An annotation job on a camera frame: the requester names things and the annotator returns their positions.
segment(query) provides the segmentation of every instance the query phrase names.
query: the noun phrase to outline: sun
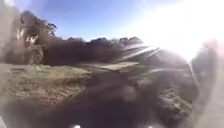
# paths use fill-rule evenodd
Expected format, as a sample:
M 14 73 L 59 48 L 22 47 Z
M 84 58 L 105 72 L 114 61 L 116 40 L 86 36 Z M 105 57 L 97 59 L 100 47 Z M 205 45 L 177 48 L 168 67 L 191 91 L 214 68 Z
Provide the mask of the sun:
M 221 5 L 222 0 L 183 0 L 159 6 L 145 11 L 131 32 L 146 45 L 173 51 L 190 61 L 206 40 L 223 40 Z

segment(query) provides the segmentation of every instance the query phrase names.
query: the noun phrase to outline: lens flare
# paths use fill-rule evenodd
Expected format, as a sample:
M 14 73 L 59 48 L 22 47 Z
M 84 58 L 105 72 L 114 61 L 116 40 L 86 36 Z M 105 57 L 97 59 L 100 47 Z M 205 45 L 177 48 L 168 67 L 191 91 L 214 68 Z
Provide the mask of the lens flare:
M 190 61 L 206 40 L 223 40 L 222 5 L 223 0 L 181 0 L 145 9 L 142 18 L 127 33 Z

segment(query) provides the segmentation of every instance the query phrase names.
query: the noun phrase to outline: sky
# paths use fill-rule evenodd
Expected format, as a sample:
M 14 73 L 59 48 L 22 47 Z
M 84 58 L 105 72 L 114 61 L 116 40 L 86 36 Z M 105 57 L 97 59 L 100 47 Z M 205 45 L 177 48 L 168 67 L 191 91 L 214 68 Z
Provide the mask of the sky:
M 125 30 L 143 15 L 143 8 L 154 8 L 167 0 L 14 0 L 21 10 L 58 26 L 57 35 L 92 39 L 106 36 L 132 36 Z
M 224 42 L 223 0 L 5 1 L 56 24 L 56 34 L 63 38 L 137 36 L 150 46 L 172 48 L 188 57 L 203 41 Z

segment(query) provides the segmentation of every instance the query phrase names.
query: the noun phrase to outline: dry grass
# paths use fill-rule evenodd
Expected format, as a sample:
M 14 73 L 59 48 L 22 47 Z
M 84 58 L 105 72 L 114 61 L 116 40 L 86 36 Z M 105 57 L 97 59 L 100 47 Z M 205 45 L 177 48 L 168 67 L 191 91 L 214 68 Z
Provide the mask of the dry grass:
M 85 89 L 89 72 L 73 67 L 0 65 L 1 96 L 57 105 Z

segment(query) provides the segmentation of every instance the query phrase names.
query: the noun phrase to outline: treeline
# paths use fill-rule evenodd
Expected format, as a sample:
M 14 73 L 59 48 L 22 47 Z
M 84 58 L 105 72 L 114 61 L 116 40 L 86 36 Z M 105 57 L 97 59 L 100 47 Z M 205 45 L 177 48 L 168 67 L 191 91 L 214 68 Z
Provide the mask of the treeline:
M 98 38 L 89 42 L 81 38 L 52 42 L 44 48 L 43 63 L 47 65 L 68 65 L 78 62 L 113 62 L 133 59 L 127 57 L 146 48 L 137 38 Z
M 80 62 L 139 60 L 147 48 L 138 37 L 62 39 L 55 36 L 57 26 L 23 12 L 13 22 L 12 37 L 3 47 L 4 62 L 13 64 L 69 65 Z

